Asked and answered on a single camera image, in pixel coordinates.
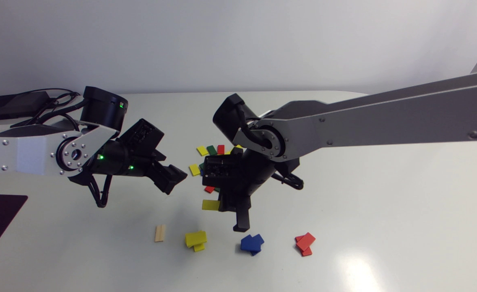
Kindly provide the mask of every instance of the white table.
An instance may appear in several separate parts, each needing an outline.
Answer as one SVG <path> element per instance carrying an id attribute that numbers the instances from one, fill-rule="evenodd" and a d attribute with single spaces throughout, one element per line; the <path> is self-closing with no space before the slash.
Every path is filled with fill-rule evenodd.
<path id="1" fill-rule="evenodd" d="M 166 163 L 188 172 L 200 145 L 231 143 L 211 118 L 229 94 L 129 94 L 123 129 L 145 118 L 165 137 Z M 243 92 L 257 114 L 291 100 L 335 102 L 339 91 Z M 29 196 L 0 238 L 0 291 L 471 291 L 477 292 L 477 142 L 318 150 L 251 198 L 251 229 L 266 241 L 240 251 L 235 214 L 201 210 L 201 177 L 170 196 L 148 178 L 115 177 L 99 209 L 64 177 L 0 174 L 1 194 Z M 153 242 L 155 226 L 166 239 Z M 205 251 L 184 244 L 205 230 Z M 294 237 L 310 232 L 313 255 Z"/>

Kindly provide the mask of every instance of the stack of blocks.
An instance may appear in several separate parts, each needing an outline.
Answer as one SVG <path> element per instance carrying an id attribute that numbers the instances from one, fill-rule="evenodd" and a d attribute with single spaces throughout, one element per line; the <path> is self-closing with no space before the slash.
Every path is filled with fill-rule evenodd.
<path id="1" fill-rule="evenodd" d="M 316 238 L 314 238 L 311 233 L 307 232 L 305 235 L 296 236 L 294 239 L 296 240 L 296 246 L 298 247 L 298 249 L 300 249 L 302 257 L 309 256 L 312 254 L 310 246 L 316 240 Z"/>
<path id="2" fill-rule="evenodd" d="M 193 247 L 194 252 L 203 251 L 204 243 L 207 242 L 205 231 L 197 231 L 185 234 L 186 246 Z"/>
<path id="3" fill-rule="evenodd" d="M 251 255 L 256 255 L 261 251 L 260 246 L 264 243 L 262 236 L 259 234 L 255 236 L 248 235 L 240 241 L 240 249 L 242 251 L 249 251 Z"/>
<path id="4" fill-rule="evenodd" d="M 224 154 L 229 154 L 231 151 L 228 151 L 228 153 L 225 153 L 224 151 L 224 145 L 218 145 L 217 149 L 213 145 L 204 147 L 204 146 L 199 146 L 196 148 L 199 154 L 204 157 L 206 155 L 224 155 Z M 192 176 L 198 176 L 198 175 L 203 175 L 203 170 L 204 169 L 204 162 L 196 165 L 192 164 L 190 165 L 190 172 L 192 172 Z"/>

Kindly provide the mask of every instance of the blue block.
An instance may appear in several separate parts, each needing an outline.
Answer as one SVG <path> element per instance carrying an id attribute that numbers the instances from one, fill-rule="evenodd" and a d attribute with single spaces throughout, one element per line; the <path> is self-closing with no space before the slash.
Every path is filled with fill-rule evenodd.
<path id="1" fill-rule="evenodd" d="M 255 242 L 257 242 L 258 244 L 263 244 L 264 243 L 264 240 L 263 240 L 262 236 L 260 236 L 259 234 L 253 236 L 253 240 L 255 240 Z"/>
<path id="2" fill-rule="evenodd" d="M 251 235 L 244 237 L 240 242 L 240 249 L 242 251 L 260 251 L 260 244 L 258 244 L 258 240 L 254 240 Z"/>

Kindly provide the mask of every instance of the wooden block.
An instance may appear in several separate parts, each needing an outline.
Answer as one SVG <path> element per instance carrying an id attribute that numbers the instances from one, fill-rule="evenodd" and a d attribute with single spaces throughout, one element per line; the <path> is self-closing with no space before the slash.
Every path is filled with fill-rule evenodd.
<path id="1" fill-rule="evenodd" d="M 193 246 L 194 252 L 203 251 L 203 250 L 204 250 L 204 243 L 196 244 Z"/>
<path id="2" fill-rule="evenodd" d="M 190 165 L 190 171 L 192 172 L 192 176 L 198 176 L 201 174 L 201 170 L 199 170 L 199 167 L 196 164 Z"/>
<path id="3" fill-rule="evenodd" d="M 211 194 L 211 192 L 213 192 L 213 190 L 215 189 L 215 187 L 210 187 L 209 185 L 207 187 L 205 187 L 205 191 L 209 192 Z"/>
<path id="4" fill-rule="evenodd" d="M 199 154 L 202 157 L 205 156 L 205 155 L 208 155 L 208 151 L 206 150 L 206 148 L 204 146 L 197 147 L 197 151 L 199 152 Z"/>
<path id="5" fill-rule="evenodd" d="M 224 145 L 217 145 L 217 154 L 218 155 L 224 155 Z"/>
<path id="6" fill-rule="evenodd" d="M 210 145 L 206 148 L 208 150 L 209 155 L 217 155 L 217 150 L 213 145 Z"/>
<path id="7" fill-rule="evenodd" d="M 192 233 L 185 234 L 186 246 L 192 247 L 197 244 L 205 243 L 206 240 L 206 233 L 205 231 L 197 231 Z"/>
<path id="8" fill-rule="evenodd" d="M 218 211 L 220 201 L 203 200 L 203 210 Z"/>
<path id="9" fill-rule="evenodd" d="M 155 227 L 155 238 L 154 242 L 161 242 L 165 240 L 165 230 L 166 230 L 166 225 L 157 225 Z"/>
<path id="10" fill-rule="evenodd" d="M 296 246 L 298 246 L 300 251 L 305 251 L 315 240 L 316 238 L 314 238 L 311 233 L 307 232 L 298 242 L 296 242 Z"/>

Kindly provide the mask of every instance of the black cable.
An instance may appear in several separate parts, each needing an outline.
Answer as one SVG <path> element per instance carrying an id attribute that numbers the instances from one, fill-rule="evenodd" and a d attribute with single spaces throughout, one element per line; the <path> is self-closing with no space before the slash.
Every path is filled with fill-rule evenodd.
<path id="1" fill-rule="evenodd" d="M 239 116 L 238 118 L 240 119 L 240 128 L 242 129 L 242 133 L 246 135 L 246 138 L 248 138 L 255 144 L 259 144 L 260 146 L 270 147 L 270 143 L 268 141 L 264 141 L 262 138 L 255 136 L 251 132 L 251 130 L 247 126 L 246 117 L 244 115 L 244 111 L 242 110 L 242 105 L 236 105 L 235 109 L 237 111 L 237 115 Z"/>
<path id="2" fill-rule="evenodd" d="M 294 174 L 289 174 L 287 177 L 282 177 L 279 174 L 273 174 L 271 177 L 277 181 L 281 181 L 282 183 L 289 185 L 290 187 L 293 187 L 294 189 L 303 189 L 303 180 Z"/>
<path id="3" fill-rule="evenodd" d="M 52 113 L 46 113 L 38 119 L 37 124 L 43 124 L 44 122 L 46 122 L 50 118 L 54 118 L 57 115 L 67 114 L 71 111 L 75 111 L 75 110 L 77 110 L 81 107 L 84 107 L 88 103 L 89 103 L 88 99 L 83 99 L 81 102 L 77 103 L 76 105 L 72 105 L 70 107 L 65 107 L 63 109 L 59 109 L 58 111 L 55 111 L 55 112 L 52 112 Z"/>
<path id="4" fill-rule="evenodd" d="M 63 102 L 63 103 L 59 103 L 58 100 L 59 99 L 62 99 L 66 96 L 70 96 L 69 100 Z M 51 112 L 55 111 L 55 109 L 57 109 L 57 107 L 61 107 L 63 105 L 67 105 L 69 102 L 71 102 L 72 100 L 74 100 L 77 96 L 79 96 L 79 93 L 77 92 L 67 92 L 67 93 L 64 93 L 64 94 L 61 94 L 59 95 L 58 97 L 56 98 L 52 98 L 50 102 L 48 102 L 46 105 L 44 105 L 42 107 L 42 109 L 40 109 L 40 111 L 35 115 L 33 116 L 33 118 L 30 118 L 28 120 L 24 120 L 22 122 L 17 122 L 16 124 L 12 124 L 10 126 L 10 128 L 15 128 L 15 127 L 20 127 L 20 126 L 28 126 L 28 125 L 32 125 L 32 124 L 35 124 L 36 121 L 38 120 L 38 118 L 40 117 L 40 115 L 47 109 L 53 109 Z"/>
<path id="5" fill-rule="evenodd" d="M 29 91 L 24 91 L 24 92 L 15 94 L 15 95 L 30 94 L 30 93 L 32 93 L 32 92 L 47 91 L 47 90 L 62 90 L 62 91 L 68 91 L 68 92 L 71 92 L 71 93 L 74 92 L 74 91 L 72 91 L 71 89 L 59 88 L 59 87 L 50 87 L 50 88 L 40 88 L 40 89 L 33 89 L 33 90 L 29 90 Z"/>
<path id="6" fill-rule="evenodd" d="M 96 206 L 98 208 L 105 208 L 107 205 L 107 200 L 109 199 L 109 189 L 110 189 L 110 183 L 112 181 L 112 176 L 110 174 L 105 177 L 105 183 L 103 184 L 103 192 L 100 193 L 100 190 L 98 188 L 98 183 L 94 179 L 94 177 L 91 175 L 90 176 L 90 183 L 88 185 L 90 193 L 92 194 L 92 197 L 94 198 L 94 202 L 96 202 Z"/>
<path id="7" fill-rule="evenodd" d="M 75 122 L 75 120 L 73 120 L 73 118 L 71 118 L 70 115 L 68 114 L 61 114 L 61 116 L 63 116 L 64 118 L 68 119 L 71 124 L 73 125 L 73 128 L 75 128 L 75 131 L 80 131 L 80 129 L 78 128 L 78 124 Z"/>

